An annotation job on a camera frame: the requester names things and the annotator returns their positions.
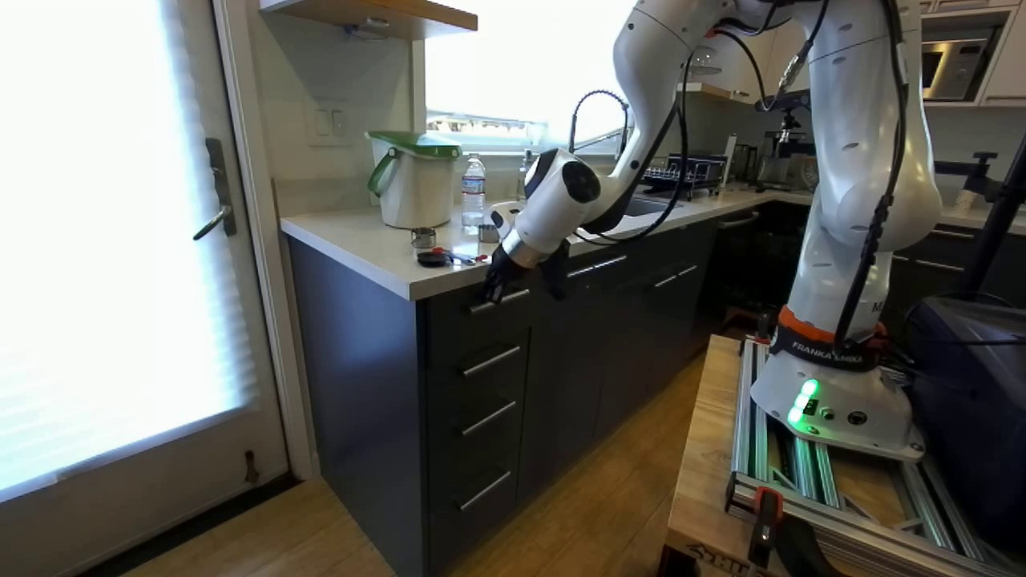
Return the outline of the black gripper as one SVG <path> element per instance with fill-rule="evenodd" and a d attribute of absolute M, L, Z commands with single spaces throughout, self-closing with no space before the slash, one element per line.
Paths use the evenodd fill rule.
<path fill-rule="evenodd" d="M 490 267 L 480 285 L 480 297 L 484 301 L 498 301 L 512 281 L 526 279 L 526 274 L 542 274 L 546 292 L 551 297 L 566 297 L 566 250 L 569 245 L 562 240 L 551 252 L 537 252 L 526 245 L 500 245 L 490 252 Z"/>

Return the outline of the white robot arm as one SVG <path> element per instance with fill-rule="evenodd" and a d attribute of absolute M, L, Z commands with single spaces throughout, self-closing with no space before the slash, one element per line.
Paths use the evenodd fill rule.
<path fill-rule="evenodd" d="M 611 45 L 617 81 L 635 111 L 622 158 L 606 172 L 566 153 L 535 159 L 484 292 L 500 294 L 516 274 L 551 263 L 577 226 L 628 194 L 675 84 L 715 30 L 779 23 L 798 23 L 809 37 L 816 184 L 750 402 L 801 440 L 914 460 L 923 436 L 907 394 L 883 377 L 871 341 L 891 255 L 938 220 L 917 0 L 637 0 Z"/>

